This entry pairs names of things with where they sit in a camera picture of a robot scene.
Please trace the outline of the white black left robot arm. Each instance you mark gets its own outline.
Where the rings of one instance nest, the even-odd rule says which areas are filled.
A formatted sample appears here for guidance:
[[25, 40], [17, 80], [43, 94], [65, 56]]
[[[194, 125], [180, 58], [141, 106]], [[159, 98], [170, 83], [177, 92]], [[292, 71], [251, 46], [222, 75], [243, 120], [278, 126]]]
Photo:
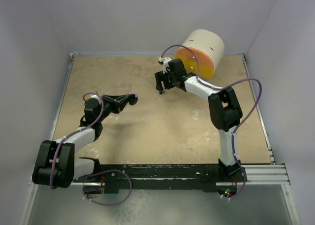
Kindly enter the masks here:
[[91, 182], [100, 179], [99, 160], [82, 157], [75, 161], [75, 153], [99, 139], [106, 117], [121, 113], [127, 104], [135, 105], [138, 96], [100, 96], [98, 93], [87, 93], [87, 96], [89, 98], [83, 99], [84, 115], [78, 129], [60, 139], [45, 140], [40, 144], [31, 177], [34, 184], [56, 189], [68, 188], [74, 179], [83, 176]]

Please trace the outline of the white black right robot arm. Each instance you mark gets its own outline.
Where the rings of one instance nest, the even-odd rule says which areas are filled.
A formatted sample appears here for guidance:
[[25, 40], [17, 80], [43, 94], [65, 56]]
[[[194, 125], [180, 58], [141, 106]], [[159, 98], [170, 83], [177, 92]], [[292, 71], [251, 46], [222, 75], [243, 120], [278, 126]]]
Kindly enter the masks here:
[[180, 59], [159, 58], [158, 63], [163, 65], [162, 71], [155, 73], [156, 89], [160, 94], [176, 87], [208, 102], [211, 122], [220, 136], [219, 176], [224, 181], [231, 181], [241, 168], [236, 128], [243, 116], [234, 90], [202, 83], [196, 75], [186, 72]]

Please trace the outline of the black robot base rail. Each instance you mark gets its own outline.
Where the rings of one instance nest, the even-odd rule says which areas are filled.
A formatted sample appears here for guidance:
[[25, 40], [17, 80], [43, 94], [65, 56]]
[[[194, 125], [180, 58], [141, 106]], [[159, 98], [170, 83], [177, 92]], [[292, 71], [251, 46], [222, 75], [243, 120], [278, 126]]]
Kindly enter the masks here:
[[244, 167], [227, 174], [219, 164], [102, 164], [96, 176], [75, 183], [103, 183], [104, 193], [119, 190], [198, 190], [225, 192], [247, 181]]

